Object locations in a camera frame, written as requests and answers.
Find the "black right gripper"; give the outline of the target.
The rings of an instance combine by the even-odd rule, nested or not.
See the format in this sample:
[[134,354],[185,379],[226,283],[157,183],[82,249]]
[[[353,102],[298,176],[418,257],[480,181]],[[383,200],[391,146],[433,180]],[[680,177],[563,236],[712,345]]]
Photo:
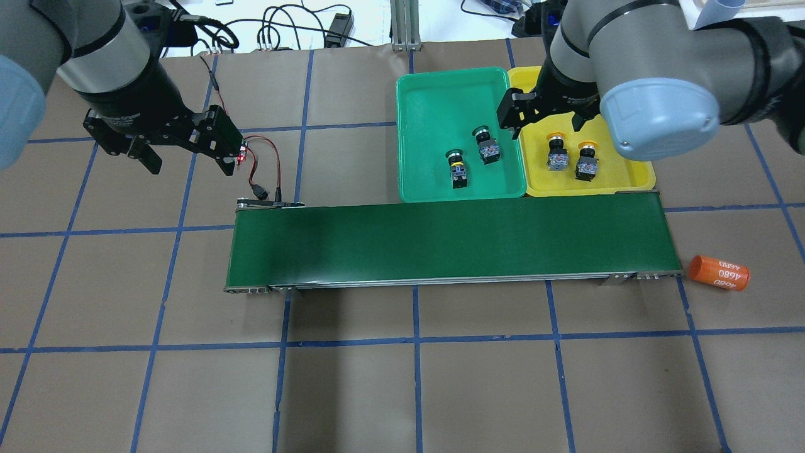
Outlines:
[[569,79],[554,64],[546,63],[532,90],[506,89],[497,107],[497,123],[517,137],[523,127],[564,114],[573,114],[573,131],[580,131],[601,114],[600,94],[595,83]]

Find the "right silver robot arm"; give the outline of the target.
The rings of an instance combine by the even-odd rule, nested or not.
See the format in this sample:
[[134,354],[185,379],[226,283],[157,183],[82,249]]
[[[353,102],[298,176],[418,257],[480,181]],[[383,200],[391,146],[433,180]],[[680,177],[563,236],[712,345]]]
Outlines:
[[[558,23],[546,23],[558,12]],[[703,146],[720,126],[771,120],[803,153],[803,22],[731,18],[690,29],[677,1],[549,1],[546,57],[534,88],[507,89],[502,129],[600,115],[616,151],[635,161]]]

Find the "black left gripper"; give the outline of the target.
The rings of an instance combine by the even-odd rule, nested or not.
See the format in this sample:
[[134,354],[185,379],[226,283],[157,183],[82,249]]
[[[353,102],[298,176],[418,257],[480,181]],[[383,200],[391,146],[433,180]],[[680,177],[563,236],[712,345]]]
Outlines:
[[163,161],[149,142],[131,142],[143,135],[158,145],[175,145],[213,159],[227,177],[232,177],[243,135],[219,105],[198,114],[198,137],[194,137],[194,113],[187,108],[172,81],[147,81],[105,94],[83,94],[92,111],[84,128],[110,155],[129,150],[150,174],[158,175]]

